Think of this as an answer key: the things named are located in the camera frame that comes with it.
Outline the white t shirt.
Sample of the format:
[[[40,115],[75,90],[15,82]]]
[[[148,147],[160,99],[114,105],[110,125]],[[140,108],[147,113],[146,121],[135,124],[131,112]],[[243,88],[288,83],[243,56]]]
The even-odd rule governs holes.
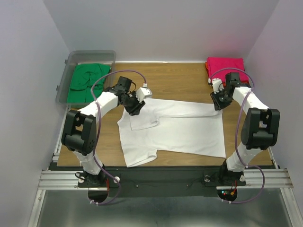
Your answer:
[[[225,158],[222,111],[214,104],[146,99],[139,115],[117,122],[127,167],[149,163],[159,150]]]

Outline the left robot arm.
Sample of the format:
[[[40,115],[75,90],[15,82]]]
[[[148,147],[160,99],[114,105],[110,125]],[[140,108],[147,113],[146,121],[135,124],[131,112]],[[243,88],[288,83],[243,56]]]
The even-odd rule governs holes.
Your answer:
[[[75,175],[80,183],[99,187],[106,181],[104,164],[95,151],[102,117],[119,105],[131,116],[138,115],[145,105],[145,99],[152,96],[147,83],[135,91],[130,91],[132,84],[132,80],[120,77],[116,85],[105,88],[101,95],[86,107],[67,113],[61,143],[83,166],[83,172]]]

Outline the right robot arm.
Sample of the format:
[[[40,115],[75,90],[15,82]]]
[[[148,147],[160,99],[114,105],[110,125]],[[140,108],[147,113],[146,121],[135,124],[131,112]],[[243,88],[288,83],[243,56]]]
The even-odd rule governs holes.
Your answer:
[[[215,110],[223,110],[236,101],[241,107],[240,114],[245,114],[244,123],[236,124],[235,151],[220,166],[218,181],[244,182],[243,171],[251,160],[276,144],[280,112],[263,104],[253,93],[252,86],[241,81],[238,72],[227,73],[225,82],[214,77],[208,82],[213,87],[210,96]]]

